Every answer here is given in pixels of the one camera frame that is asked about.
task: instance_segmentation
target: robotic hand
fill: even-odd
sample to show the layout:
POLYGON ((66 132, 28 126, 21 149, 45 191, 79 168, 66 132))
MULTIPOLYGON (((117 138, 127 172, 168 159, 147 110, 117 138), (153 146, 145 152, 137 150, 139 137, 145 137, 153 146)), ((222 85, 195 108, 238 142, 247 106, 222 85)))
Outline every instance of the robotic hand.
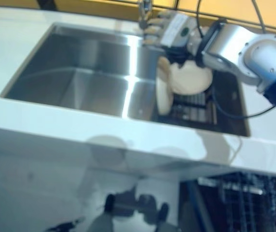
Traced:
POLYGON ((164 11, 148 21, 144 44, 162 48, 171 63, 194 59, 199 67, 230 72, 276 106, 276 35, 255 34, 225 19, 203 28, 193 17, 164 11))

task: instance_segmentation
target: white countertop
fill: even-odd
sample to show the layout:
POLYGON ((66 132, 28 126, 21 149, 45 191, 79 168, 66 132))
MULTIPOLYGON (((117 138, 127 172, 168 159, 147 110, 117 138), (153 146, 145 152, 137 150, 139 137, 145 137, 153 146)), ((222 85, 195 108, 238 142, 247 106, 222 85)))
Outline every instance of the white countertop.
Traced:
MULTIPOLYGON (((0 94, 54 22, 138 31, 133 22, 0 7, 0 94)), ((248 114, 270 106, 254 87, 243 85, 248 114)), ((251 137, 128 120, 56 106, 0 98, 0 129, 85 143, 97 136, 124 141, 122 148, 189 160, 204 160, 276 174, 276 109, 249 120, 251 137)), ((98 144, 118 146, 109 140, 98 144)))

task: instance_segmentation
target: yellow wall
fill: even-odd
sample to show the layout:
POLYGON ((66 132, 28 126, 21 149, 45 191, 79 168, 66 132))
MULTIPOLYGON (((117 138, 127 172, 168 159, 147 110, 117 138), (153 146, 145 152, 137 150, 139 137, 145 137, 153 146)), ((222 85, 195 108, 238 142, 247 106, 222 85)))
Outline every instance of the yellow wall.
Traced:
MULTIPOLYGON (((257 0, 264 23, 276 27, 276 0, 257 0)), ((179 8, 196 10, 197 0, 180 0, 179 8)), ((200 11, 259 22, 251 0, 202 0, 200 11)))
POLYGON ((13 6, 39 9, 36 0, 0 0, 0 6, 13 6))

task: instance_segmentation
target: dishwasher rack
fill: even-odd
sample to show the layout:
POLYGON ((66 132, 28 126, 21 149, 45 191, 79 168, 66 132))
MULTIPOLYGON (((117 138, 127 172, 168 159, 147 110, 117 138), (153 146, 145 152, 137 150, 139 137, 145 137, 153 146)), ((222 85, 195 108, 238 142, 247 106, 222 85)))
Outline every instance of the dishwasher rack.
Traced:
POLYGON ((218 189, 228 232, 276 232, 276 177, 233 173, 198 184, 218 189))

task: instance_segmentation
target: white plate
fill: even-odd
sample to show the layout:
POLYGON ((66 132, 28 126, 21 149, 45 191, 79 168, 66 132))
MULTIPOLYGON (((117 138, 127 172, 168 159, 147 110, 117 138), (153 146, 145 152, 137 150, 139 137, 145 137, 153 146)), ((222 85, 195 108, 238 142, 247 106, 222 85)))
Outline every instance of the white plate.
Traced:
POLYGON ((192 60, 187 61, 180 69, 177 64, 172 64, 170 69, 170 86, 176 94, 198 94, 205 91, 212 83, 211 70, 198 67, 192 60))
POLYGON ((169 79, 170 63, 165 57, 160 57, 156 71, 156 104, 160 115, 167 115, 172 106, 173 93, 169 79))

